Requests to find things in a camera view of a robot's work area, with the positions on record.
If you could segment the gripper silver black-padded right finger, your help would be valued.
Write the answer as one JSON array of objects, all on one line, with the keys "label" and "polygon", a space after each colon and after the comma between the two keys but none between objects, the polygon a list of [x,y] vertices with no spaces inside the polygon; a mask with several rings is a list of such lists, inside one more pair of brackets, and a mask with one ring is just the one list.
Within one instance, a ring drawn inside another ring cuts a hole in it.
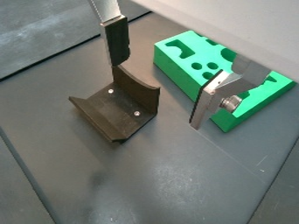
[{"label": "gripper silver black-padded right finger", "polygon": [[237,55],[231,66],[233,73],[219,70],[202,86],[194,104],[190,124],[198,130],[219,109],[233,113],[242,99],[238,94],[258,87],[271,70],[242,55]]}]

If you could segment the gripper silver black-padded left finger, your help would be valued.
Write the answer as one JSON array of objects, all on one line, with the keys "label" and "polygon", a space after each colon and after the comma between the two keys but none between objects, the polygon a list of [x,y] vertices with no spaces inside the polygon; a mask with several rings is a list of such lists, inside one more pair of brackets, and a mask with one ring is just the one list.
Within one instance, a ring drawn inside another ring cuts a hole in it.
[{"label": "gripper silver black-padded left finger", "polygon": [[88,3],[106,39],[110,64],[115,67],[130,57],[127,17],[120,12],[118,0],[88,0]]}]

